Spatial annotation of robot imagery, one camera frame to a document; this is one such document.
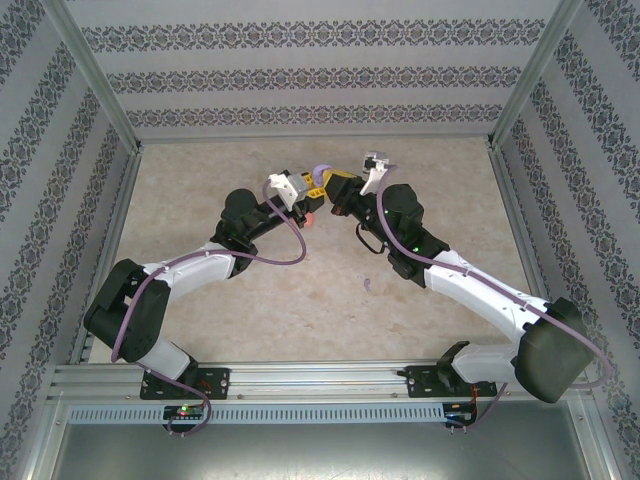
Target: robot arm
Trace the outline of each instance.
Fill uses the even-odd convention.
[[[356,175],[328,170],[324,173],[323,186],[317,189],[313,189],[310,175],[291,175],[286,171],[272,175],[271,186],[278,195],[271,202],[281,214],[302,227],[305,215],[317,210],[326,196],[333,204],[333,214],[355,217],[359,228],[371,232],[383,244],[378,253],[388,249],[387,259],[403,279],[448,295],[487,319],[509,338],[510,343],[506,345],[480,346],[469,342],[454,345],[437,364],[437,381],[449,391],[456,393],[458,386],[481,381],[517,380],[535,397],[551,403],[557,401],[593,355],[567,333],[474,276],[499,284],[502,289],[524,299],[526,304],[584,334],[575,306],[562,298],[549,304],[542,298],[516,291],[475,268],[422,226],[424,208],[411,187],[392,185],[382,194],[384,216],[391,231],[404,248],[436,264],[425,264],[405,255],[389,239],[378,215],[378,185],[387,166],[388,159],[383,154],[372,152],[364,161],[368,174],[366,181]],[[85,327],[113,349],[130,299],[145,279],[155,275],[130,313],[119,356],[171,380],[193,385],[197,362],[160,335],[167,305],[207,283],[243,272],[251,263],[244,255],[257,253],[253,241],[282,223],[282,218],[269,205],[258,204],[253,193],[234,190],[225,201],[215,235],[196,251],[206,255],[194,254],[193,258],[159,273],[156,272],[160,268],[172,264],[171,260],[146,265],[128,259],[119,262],[89,308]],[[446,268],[446,265],[457,265],[459,271]]]
[[[384,153],[369,152],[364,160],[364,172],[368,173],[366,181],[357,176],[325,174],[324,186],[333,203],[332,212],[340,216],[353,215],[360,229],[371,232],[382,243],[383,250],[388,249],[387,258],[402,278],[462,303],[510,340],[509,344],[492,346],[459,342],[443,356],[448,364],[440,362],[440,379],[451,388],[460,383],[518,381],[540,400],[556,402],[591,362],[593,353],[576,338],[474,277],[498,285],[522,299],[524,305],[546,313],[584,336],[579,311],[563,298],[550,304],[545,299],[520,292],[464,260],[422,226],[424,208],[406,184],[391,185],[384,190],[383,214],[402,246],[434,264],[402,253],[385,232],[376,204],[378,185],[387,167]]]
[[[324,203],[323,195],[308,195],[309,186],[301,174],[284,172],[270,177],[278,192],[271,203],[299,227],[306,214]],[[258,204],[252,192],[238,189],[225,200],[225,208],[216,233],[202,247],[178,258],[138,265],[126,259],[118,262],[102,285],[87,314],[84,325],[88,331],[114,349],[125,315],[140,285],[154,272],[143,289],[117,355],[129,363],[138,363],[171,380],[191,385],[198,364],[186,352],[160,335],[167,305],[182,295],[214,281],[231,278],[243,272],[258,249],[253,241],[282,224],[282,218],[264,202]]]

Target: enclosure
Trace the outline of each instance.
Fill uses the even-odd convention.
[[[0,477],[640,477],[639,7],[3,2]],[[113,264],[198,248],[231,190],[359,173],[369,150],[474,265],[571,300],[611,378],[552,406],[510,385],[477,432],[450,434],[441,399],[412,401],[393,372],[504,336],[325,206],[301,266],[252,264],[171,305],[163,334],[234,373],[214,425],[169,438],[142,371],[105,365],[82,326]],[[257,246],[298,248],[284,228]]]

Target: gray metal panel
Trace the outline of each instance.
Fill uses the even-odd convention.
[[[566,406],[505,403],[451,435],[441,425],[70,425],[56,479],[589,478]]]

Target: metal strip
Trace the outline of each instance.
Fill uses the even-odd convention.
[[[73,55],[89,86],[98,97],[127,151],[133,152],[134,147],[139,144],[135,130],[113,92],[106,75],[91,52],[84,35],[69,12],[65,0],[43,0],[42,6]]]
[[[366,404],[465,402],[470,397],[409,398],[406,379],[396,372],[407,365],[433,365],[435,361],[237,363],[203,364],[229,368],[229,396],[224,404]],[[180,405],[181,401],[145,401],[139,398],[142,370],[132,365],[58,366],[47,403],[70,405]],[[563,398],[578,395],[567,392]],[[510,386],[505,401],[531,401],[519,385]]]
[[[15,478],[44,480],[53,477],[70,411],[71,408],[62,403],[45,405],[24,469]]]
[[[132,155],[132,159],[127,166],[127,172],[125,173],[125,183],[122,186],[120,197],[117,200],[115,212],[111,225],[109,226],[109,233],[105,240],[105,249],[102,257],[98,262],[96,269],[96,276],[91,287],[91,294],[89,299],[92,300],[98,293],[98,289],[102,286],[107,279],[111,267],[116,259],[118,252],[118,245],[120,244],[120,237],[122,236],[122,230],[124,229],[124,222],[127,218],[127,212],[129,211],[129,204],[131,203],[131,197],[133,195],[133,188],[138,176],[138,169],[140,168],[140,161],[142,160],[143,149],[135,147]],[[75,344],[73,345],[73,352],[71,353],[70,363],[77,364],[82,361],[82,356],[85,348],[85,342],[87,339],[87,330],[83,325],[80,325],[78,336],[76,337]]]
[[[585,393],[567,405],[590,477],[621,480],[622,475],[593,395]]]
[[[524,223],[524,217],[518,207],[518,201],[513,189],[513,185],[509,180],[509,176],[504,164],[504,158],[499,149],[494,149],[489,146],[487,149],[489,153],[489,160],[493,167],[493,173],[496,177],[496,183],[498,184],[498,190],[502,197],[502,203],[504,203],[504,209],[511,225],[511,231],[513,232],[513,238],[516,242],[516,248],[520,255],[520,261],[522,262],[522,268],[524,269],[524,275],[529,284],[531,294],[537,297],[547,297],[547,288],[542,280],[540,269],[536,261],[536,255],[531,245],[531,239],[527,234],[527,227]]]
[[[159,425],[163,405],[79,405],[71,408],[73,425]],[[215,403],[209,424],[277,425],[336,423],[444,422],[441,403],[407,404],[220,404]],[[199,420],[176,420],[176,425],[193,425]]]
[[[527,66],[522,71],[522,75],[507,100],[496,126],[489,135],[494,147],[502,145],[509,135],[509,130],[524,107],[529,93],[538,82],[544,68],[553,56],[553,51],[582,4],[582,0],[561,0],[556,7],[547,28],[542,33],[540,41],[527,62]]]
[[[260,142],[260,141],[305,141],[305,140],[344,140],[345,138],[357,138],[358,140],[380,140],[381,138],[389,138],[389,139],[430,139],[430,138],[476,138],[481,137],[482,135],[478,134],[469,134],[469,133],[447,133],[443,135],[441,133],[380,133],[380,134],[371,134],[371,133],[316,133],[310,135],[308,133],[300,134],[300,135],[291,135],[280,134],[280,133],[272,133],[269,135],[234,135],[234,136],[220,136],[220,137],[203,137],[203,136],[195,136],[195,137],[170,137],[163,136],[161,138],[146,138],[142,141],[142,145],[166,145],[166,144],[184,144],[184,143],[219,143],[219,142]]]

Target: black mounting plate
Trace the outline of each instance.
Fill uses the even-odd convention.
[[[228,368],[198,368],[193,388],[205,393],[210,400],[226,400],[229,392]],[[144,372],[140,387],[142,400],[198,400],[196,394],[174,387],[150,373]]]
[[[472,397],[471,384],[460,382],[455,390],[447,388],[438,378],[438,366],[436,365],[409,365],[402,372],[407,379],[407,391],[409,398],[434,398],[434,397]],[[496,384],[492,382],[478,382],[478,398],[495,397],[498,393]]]

